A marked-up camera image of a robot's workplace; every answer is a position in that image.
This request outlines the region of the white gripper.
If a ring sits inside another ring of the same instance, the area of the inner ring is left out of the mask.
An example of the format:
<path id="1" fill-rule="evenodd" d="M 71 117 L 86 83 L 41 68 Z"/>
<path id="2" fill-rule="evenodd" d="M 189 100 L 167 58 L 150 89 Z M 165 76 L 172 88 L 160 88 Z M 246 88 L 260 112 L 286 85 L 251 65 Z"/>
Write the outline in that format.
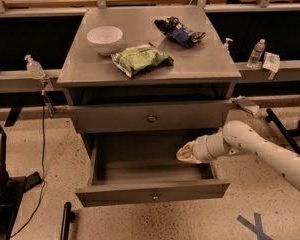
<path id="1" fill-rule="evenodd" d="M 204 135 L 185 144 L 176 153 L 176 158 L 185 163 L 209 163 L 220 156 L 220 138 L 217 135 Z"/>

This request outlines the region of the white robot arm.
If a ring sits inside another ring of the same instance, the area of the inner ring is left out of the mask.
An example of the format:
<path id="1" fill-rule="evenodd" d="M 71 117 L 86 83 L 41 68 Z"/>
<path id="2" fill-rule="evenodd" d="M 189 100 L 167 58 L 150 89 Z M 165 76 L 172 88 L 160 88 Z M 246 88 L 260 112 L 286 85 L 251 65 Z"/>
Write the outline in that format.
<path id="1" fill-rule="evenodd" d="M 210 163 L 223 156 L 251 153 L 300 192 L 300 155 L 261 137 L 248 124 L 232 120 L 212 135 L 186 143 L 176 153 L 181 162 Z"/>

